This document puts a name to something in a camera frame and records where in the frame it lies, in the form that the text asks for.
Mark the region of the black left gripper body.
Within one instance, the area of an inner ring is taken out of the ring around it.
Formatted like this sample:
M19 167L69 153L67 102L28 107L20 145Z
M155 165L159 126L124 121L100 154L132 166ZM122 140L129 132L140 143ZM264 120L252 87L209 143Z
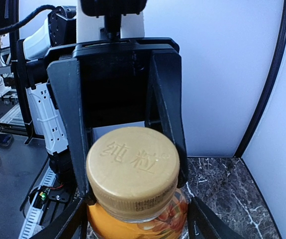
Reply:
M86 131L95 127L145 123L152 51L174 51L171 38L128 38L51 48L46 66L77 59L80 66L82 108Z

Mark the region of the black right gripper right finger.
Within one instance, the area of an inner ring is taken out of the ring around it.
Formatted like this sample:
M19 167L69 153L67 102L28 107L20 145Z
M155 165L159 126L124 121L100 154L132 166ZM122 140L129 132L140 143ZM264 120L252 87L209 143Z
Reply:
M190 239L240 238L199 197L193 197L188 206L188 231Z

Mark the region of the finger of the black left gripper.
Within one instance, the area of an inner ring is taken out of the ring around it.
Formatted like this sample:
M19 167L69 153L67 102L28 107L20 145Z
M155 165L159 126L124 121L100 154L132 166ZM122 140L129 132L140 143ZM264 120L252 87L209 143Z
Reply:
M189 176L182 120L182 59L174 51L152 51L149 67L145 126L155 129L175 145L180 170L178 188Z
M86 172L89 144L83 118L79 62L77 59L54 61L49 64L47 73L66 129L80 196L87 204L95 204L95 195Z

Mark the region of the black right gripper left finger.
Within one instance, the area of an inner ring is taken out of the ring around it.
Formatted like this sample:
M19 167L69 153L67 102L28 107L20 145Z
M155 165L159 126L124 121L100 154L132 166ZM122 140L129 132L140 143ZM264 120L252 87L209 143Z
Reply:
M35 239L77 239L86 238L86 203L77 198L49 226L34 235Z

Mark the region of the orange juice bottle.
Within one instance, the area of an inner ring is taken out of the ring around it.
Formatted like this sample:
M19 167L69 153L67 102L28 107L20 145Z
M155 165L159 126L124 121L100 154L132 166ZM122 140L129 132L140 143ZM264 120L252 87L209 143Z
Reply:
M157 214L139 219L113 217L99 203L87 207L88 221L99 239L178 239L187 214L188 202L180 189Z

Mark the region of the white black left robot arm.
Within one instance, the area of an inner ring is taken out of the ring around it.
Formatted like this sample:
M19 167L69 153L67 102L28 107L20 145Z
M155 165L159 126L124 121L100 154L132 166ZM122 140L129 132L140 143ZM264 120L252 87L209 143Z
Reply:
M182 61L171 38L138 32L144 0L83 0L58 6L17 43L20 79L39 124L50 167L89 204L86 155L96 127L142 121L175 145L178 187L188 179L182 123Z

